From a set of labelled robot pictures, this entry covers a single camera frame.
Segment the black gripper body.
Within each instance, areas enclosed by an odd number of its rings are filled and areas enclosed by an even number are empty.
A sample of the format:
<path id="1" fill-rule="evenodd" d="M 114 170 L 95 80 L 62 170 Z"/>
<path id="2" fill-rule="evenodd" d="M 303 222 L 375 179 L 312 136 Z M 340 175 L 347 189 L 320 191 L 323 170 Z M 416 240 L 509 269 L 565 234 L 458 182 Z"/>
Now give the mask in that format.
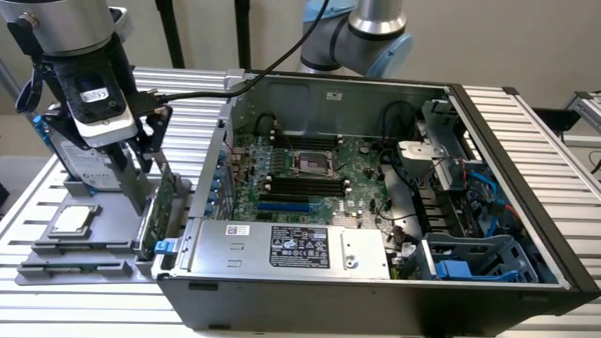
<path id="1" fill-rule="evenodd" d="M 123 42 L 120 37 L 111 37 L 107 47 L 107 57 L 111 62 L 111 68 L 119 83 L 119 88 L 124 94 L 126 100 L 128 102 L 130 110 L 135 118 L 139 117 L 138 106 L 135 105 L 135 95 L 139 92 L 135 76 L 132 73 L 132 66 L 130 64 L 128 57 L 126 55 L 126 49 L 123 47 Z"/>

